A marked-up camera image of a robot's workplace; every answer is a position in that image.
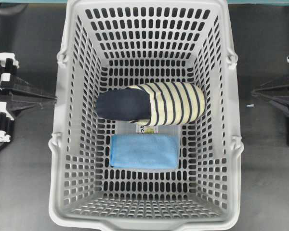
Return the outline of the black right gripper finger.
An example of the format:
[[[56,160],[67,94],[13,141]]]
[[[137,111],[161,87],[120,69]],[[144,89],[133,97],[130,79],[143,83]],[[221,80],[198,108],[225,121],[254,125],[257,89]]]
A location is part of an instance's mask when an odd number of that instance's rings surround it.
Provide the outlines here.
[[[257,96],[264,91],[289,91],[289,74],[274,78],[262,84],[260,87],[254,89],[251,94]]]
[[[254,97],[268,102],[289,117],[289,92],[261,92]]]

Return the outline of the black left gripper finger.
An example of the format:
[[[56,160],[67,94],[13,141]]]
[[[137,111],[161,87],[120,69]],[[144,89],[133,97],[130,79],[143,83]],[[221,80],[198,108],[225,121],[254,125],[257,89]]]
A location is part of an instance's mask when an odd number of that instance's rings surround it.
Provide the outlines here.
[[[7,111],[16,114],[17,112],[31,108],[44,109],[47,106],[55,105],[56,102],[56,97],[17,95],[11,93],[7,99]]]
[[[23,80],[22,78],[15,75],[10,76],[9,83],[11,84],[11,90],[17,93],[48,99],[56,98],[54,94],[50,93],[46,89]]]

